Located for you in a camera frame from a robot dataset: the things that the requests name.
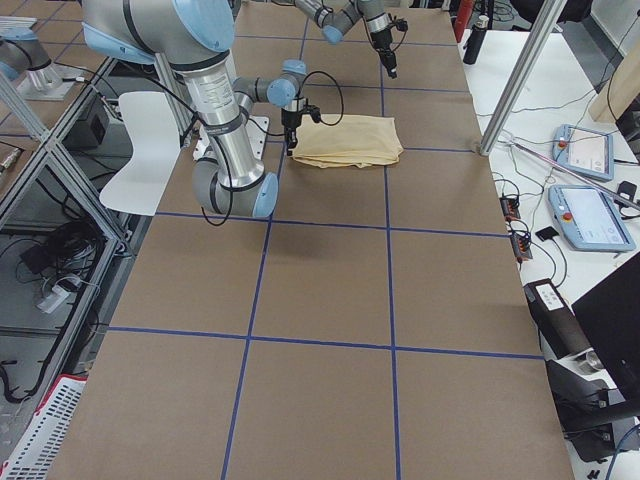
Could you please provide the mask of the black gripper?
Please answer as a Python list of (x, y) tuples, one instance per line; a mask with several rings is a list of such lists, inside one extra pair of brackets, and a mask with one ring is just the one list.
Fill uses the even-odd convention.
[(289, 111), (286, 109), (281, 110), (281, 123), (284, 128), (284, 141), (287, 156), (292, 156), (294, 149), (298, 145), (297, 129), (302, 124), (304, 114), (305, 109), (295, 111)]
[(391, 79), (395, 79), (397, 77), (397, 60), (391, 48), (392, 41), (390, 30), (380, 30), (372, 34), (373, 47), (378, 53), (387, 75)]

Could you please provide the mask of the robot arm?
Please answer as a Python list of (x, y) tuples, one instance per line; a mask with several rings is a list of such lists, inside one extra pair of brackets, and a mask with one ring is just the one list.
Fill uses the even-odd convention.
[(390, 15), (382, 1), (348, 1), (339, 11), (335, 11), (323, 1), (294, 1), (293, 6), (311, 19), (321, 29), (325, 40), (332, 45), (341, 42), (362, 20), (369, 43), (377, 52), (387, 75), (392, 79), (397, 77), (392, 30), (396, 28), (406, 34), (408, 22), (404, 18)]
[(212, 149), (193, 172), (201, 207), (221, 215), (270, 216), (278, 177), (254, 154), (246, 124), (253, 104), (286, 108), (298, 98), (305, 63), (284, 61), (275, 79), (232, 80), (226, 59), (235, 30), (226, 1), (84, 1), (81, 6), (91, 49), (138, 64), (151, 64), (163, 54), (184, 79)]

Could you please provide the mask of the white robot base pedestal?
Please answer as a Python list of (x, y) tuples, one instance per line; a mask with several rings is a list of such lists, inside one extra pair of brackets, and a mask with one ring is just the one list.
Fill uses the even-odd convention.
[[(269, 127), (269, 122), (270, 119), (267, 116), (251, 115), (245, 125), (253, 155), (258, 160), (262, 160), (264, 157), (267, 140), (266, 130)], [(193, 160), (197, 161), (203, 157), (217, 159), (219, 156), (220, 154), (217, 148), (211, 144), (205, 127), (200, 125), (198, 129), (198, 141), (193, 151)]]

